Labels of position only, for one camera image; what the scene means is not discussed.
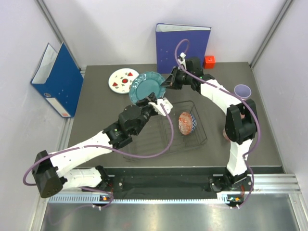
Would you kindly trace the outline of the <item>teal plate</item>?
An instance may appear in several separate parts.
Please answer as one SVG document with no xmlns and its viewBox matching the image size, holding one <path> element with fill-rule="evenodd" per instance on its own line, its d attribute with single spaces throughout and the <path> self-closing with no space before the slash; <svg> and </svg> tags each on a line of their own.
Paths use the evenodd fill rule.
<svg viewBox="0 0 308 231">
<path fill-rule="evenodd" d="M 161 86 L 164 81 L 164 77 L 157 72 L 145 72 L 138 75 L 133 80 L 128 93 L 131 102 L 135 104 L 151 93 L 154 93 L 158 99 L 162 98 L 166 92 L 166 88 Z"/>
</svg>

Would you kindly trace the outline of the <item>watermelon pattern plate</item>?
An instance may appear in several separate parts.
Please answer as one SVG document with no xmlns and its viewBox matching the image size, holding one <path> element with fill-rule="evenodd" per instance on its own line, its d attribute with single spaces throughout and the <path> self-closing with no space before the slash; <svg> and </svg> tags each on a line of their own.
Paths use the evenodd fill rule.
<svg viewBox="0 0 308 231">
<path fill-rule="evenodd" d="M 113 72 L 109 79 L 109 88 L 117 94 L 128 94 L 133 80 L 139 73 L 131 68 L 121 68 Z"/>
</svg>

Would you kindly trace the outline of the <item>black wire dish rack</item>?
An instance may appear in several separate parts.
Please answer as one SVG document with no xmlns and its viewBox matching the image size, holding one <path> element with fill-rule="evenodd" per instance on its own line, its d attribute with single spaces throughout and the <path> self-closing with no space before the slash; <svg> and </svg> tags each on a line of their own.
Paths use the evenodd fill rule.
<svg viewBox="0 0 308 231">
<path fill-rule="evenodd" d="M 179 130 L 179 116 L 183 112 L 193 114 L 197 121 L 195 130 L 189 135 L 183 135 Z M 174 127 L 174 140 L 164 155 L 198 148 L 206 143 L 207 136 L 193 101 L 174 103 L 169 116 Z M 141 156 L 161 152 L 171 139 L 171 127 L 168 119 L 160 115 L 152 116 L 140 134 L 133 136 L 132 139 L 133 142 L 122 148 L 121 151 Z"/>
</svg>

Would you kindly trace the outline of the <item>lavender plastic cup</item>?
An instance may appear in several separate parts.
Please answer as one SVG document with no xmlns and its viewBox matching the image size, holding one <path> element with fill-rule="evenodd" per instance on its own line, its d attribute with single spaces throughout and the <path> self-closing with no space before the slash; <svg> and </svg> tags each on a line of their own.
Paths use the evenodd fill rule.
<svg viewBox="0 0 308 231">
<path fill-rule="evenodd" d="M 251 96 L 252 91 L 247 85 L 238 84 L 234 87 L 234 93 L 241 99 L 246 100 Z"/>
</svg>

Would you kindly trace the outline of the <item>pink patterned mug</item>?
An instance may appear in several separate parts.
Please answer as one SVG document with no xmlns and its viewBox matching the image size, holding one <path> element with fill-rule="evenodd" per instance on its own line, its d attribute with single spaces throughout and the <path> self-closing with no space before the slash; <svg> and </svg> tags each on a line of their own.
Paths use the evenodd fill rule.
<svg viewBox="0 0 308 231">
<path fill-rule="evenodd" d="M 227 140 L 227 141 L 231 141 L 226 133 L 226 130 L 223 130 L 223 137 Z"/>
</svg>

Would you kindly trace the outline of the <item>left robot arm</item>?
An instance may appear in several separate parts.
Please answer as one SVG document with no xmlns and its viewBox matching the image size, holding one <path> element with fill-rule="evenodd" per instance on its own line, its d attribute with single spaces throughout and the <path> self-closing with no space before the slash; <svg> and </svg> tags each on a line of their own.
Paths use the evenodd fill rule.
<svg viewBox="0 0 308 231">
<path fill-rule="evenodd" d="M 103 167 L 79 169 L 78 166 L 130 144 L 132 136 L 137 136 L 149 119 L 162 111 L 162 101 L 151 93 L 136 105 L 127 106 L 116 122 L 93 137 L 59 154 L 39 152 L 31 172 L 40 196 L 48 198 L 70 188 L 106 190 L 109 179 Z"/>
</svg>

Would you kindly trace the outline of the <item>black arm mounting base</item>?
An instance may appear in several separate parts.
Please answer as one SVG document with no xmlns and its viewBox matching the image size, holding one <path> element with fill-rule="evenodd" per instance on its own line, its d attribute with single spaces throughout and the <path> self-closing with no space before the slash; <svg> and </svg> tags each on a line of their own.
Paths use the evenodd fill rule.
<svg viewBox="0 0 308 231">
<path fill-rule="evenodd" d="M 107 167 L 97 166 L 99 183 L 94 188 L 122 195 L 158 196 L 188 191 L 219 193 L 250 191 L 252 180 L 248 172 L 232 176 L 224 167 Z"/>
</svg>

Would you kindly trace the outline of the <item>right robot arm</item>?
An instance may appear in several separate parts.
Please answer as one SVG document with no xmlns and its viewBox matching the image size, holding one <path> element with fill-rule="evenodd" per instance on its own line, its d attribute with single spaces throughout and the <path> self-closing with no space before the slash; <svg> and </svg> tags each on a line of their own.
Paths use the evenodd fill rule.
<svg viewBox="0 0 308 231">
<path fill-rule="evenodd" d="M 200 95 L 210 99 L 226 115 L 225 133 L 231 141 L 230 157 L 225 173 L 221 177 L 210 177 L 210 188 L 214 192 L 237 190 L 247 178 L 247 157 L 257 133 L 256 104 L 253 100 L 241 101 L 220 85 L 214 77 L 204 74 L 198 57 L 178 58 L 175 66 L 162 83 L 162 87 L 180 90 L 189 85 Z"/>
</svg>

